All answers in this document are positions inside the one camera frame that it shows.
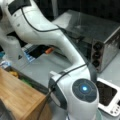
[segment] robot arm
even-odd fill
[[[68,72],[51,94],[55,103],[68,111],[70,120],[94,120],[99,96],[94,85],[97,76],[93,66],[86,64],[87,60],[80,51],[56,25],[44,17],[33,0],[4,0],[3,3],[4,13],[21,40],[37,45],[54,45],[71,62],[71,67],[50,78],[49,88]]]

